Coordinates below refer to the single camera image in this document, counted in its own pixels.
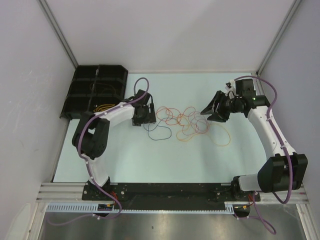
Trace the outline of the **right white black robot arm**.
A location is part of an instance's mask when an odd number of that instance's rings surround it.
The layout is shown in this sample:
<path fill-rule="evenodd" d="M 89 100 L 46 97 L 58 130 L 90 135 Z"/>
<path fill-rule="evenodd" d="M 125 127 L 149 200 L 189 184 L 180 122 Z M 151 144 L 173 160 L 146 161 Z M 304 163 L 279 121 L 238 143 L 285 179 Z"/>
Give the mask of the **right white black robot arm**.
<path fill-rule="evenodd" d="M 273 101 L 258 95 L 255 79 L 256 76 L 245 75 L 227 82 L 227 91 L 218 90 L 200 113 L 218 123 L 227 122 L 231 114 L 244 114 L 263 145 L 266 162 L 255 174 L 235 176 L 231 196 L 242 201 L 249 192 L 272 193 L 281 204 L 287 204 L 292 192 L 302 185 L 308 159 L 288 143 L 275 120 L 272 108 L 278 93 L 274 93 Z"/>

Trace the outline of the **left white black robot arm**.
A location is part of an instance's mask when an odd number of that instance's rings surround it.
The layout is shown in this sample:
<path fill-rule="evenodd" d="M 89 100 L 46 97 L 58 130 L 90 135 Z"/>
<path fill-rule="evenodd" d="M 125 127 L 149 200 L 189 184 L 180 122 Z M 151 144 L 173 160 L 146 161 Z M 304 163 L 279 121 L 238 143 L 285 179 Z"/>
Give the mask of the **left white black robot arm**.
<path fill-rule="evenodd" d="M 89 181 L 95 184 L 93 194 L 100 200 L 110 196 L 106 184 L 110 177 L 100 157 L 107 148 L 110 128 L 131 120 L 132 126 L 156 122 L 155 106 L 150 93 L 140 89 L 132 97 L 102 112 L 86 111 L 82 114 L 72 138 L 78 155 L 86 164 Z"/>

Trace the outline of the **black compartment tray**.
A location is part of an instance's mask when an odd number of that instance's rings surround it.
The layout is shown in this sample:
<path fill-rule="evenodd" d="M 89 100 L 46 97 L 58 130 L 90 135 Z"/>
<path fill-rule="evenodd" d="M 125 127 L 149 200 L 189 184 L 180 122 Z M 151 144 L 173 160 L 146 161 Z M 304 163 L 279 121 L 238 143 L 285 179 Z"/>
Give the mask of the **black compartment tray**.
<path fill-rule="evenodd" d="M 79 65 L 74 72 L 60 117 L 79 119 L 101 105 L 117 105 L 125 98 L 129 71 L 122 65 Z"/>

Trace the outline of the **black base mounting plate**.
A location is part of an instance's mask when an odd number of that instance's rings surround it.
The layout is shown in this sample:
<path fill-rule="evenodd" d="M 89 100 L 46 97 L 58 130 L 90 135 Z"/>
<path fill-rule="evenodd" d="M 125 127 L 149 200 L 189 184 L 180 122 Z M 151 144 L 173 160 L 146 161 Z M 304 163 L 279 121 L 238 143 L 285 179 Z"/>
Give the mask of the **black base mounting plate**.
<path fill-rule="evenodd" d="M 123 210 L 215 211 L 226 202 L 261 200 L 252 191 L 237 190 L 231 183 L 107 183 L 102 189 L 117 198 Z"/>

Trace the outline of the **aluminium frame rail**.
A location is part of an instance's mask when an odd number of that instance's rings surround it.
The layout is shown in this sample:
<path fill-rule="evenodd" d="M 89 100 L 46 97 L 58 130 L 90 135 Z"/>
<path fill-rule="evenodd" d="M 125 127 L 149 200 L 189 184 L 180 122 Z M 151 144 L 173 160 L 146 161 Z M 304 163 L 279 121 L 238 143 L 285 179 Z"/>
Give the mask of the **aluminium frame rail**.
<path fill-rule="evenodd" d="M 47 182 L 42 183 L 36 197 L 38 202 L 93 202 L 104 203 L 109 200 L 82 200 L 85 182 Z M 301 186 L 299 190 L 291 193 L 288 204 L 308 204 L 308 196 L 305 188 Z"/>

